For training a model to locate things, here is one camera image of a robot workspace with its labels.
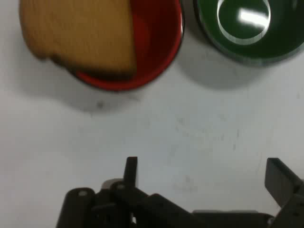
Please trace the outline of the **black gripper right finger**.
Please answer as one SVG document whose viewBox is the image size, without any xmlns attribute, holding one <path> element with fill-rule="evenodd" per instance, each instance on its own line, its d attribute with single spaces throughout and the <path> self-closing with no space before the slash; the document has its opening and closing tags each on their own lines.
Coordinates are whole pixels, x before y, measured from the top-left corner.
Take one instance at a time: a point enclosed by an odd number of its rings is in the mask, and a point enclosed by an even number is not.
<svg viewBox="0 0 304 228">
<path fill-rule="evenodd" d="M 304 226 L 304 181 L 279 158 L 268 158 L 265 187 L 280 207 L 270 227 L 302 228 Z"/>
</svg>

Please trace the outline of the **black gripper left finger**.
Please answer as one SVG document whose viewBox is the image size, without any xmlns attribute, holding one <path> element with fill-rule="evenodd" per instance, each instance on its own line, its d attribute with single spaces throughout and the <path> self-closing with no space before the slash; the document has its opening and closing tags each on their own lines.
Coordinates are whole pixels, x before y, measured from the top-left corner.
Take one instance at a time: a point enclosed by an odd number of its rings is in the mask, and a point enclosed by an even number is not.
<svg viewBox="0 0 304 228">
<path fill-rule="evenodd" d="M 136 188 L 137 157 L 126 160 L 123 179 L 95 193 L 70 190 L 58 218 L 58 228 L 195 228 L 197 219 L 159 194 Z"/>
</svg>

